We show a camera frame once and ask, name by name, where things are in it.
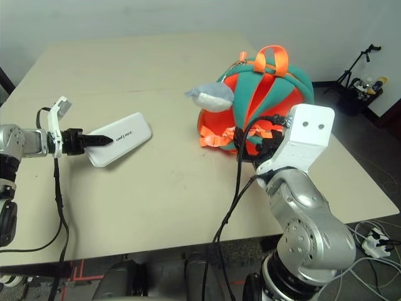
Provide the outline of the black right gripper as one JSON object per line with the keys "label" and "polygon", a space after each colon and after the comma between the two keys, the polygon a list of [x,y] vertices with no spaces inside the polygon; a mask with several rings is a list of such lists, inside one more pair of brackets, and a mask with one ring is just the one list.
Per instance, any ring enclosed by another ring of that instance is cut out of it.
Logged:
{"label": "black right gripper", "polygon": [[[284,139],[282,130],[264,130],[258,125],[256,126],[256,133],[262,138],[262,142],[256,144],[258,154],[254,160],[254,165],[261,165],[264,161],[272,158],[274,153]],[[242,144],[248,140],[249,130],[235,127],[234,129],[234,143]]]}

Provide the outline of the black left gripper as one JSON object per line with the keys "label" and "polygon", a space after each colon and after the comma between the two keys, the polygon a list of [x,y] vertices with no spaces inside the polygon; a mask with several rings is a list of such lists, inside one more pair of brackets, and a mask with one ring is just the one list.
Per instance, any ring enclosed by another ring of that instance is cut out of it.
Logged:
{"label": "black left gripper", "polygon": [[85,147],[102,147],[113,142],[105,135],[83,135],[83,129],[69,128],[61,132],[62,153],[77,156],[85,153]]}

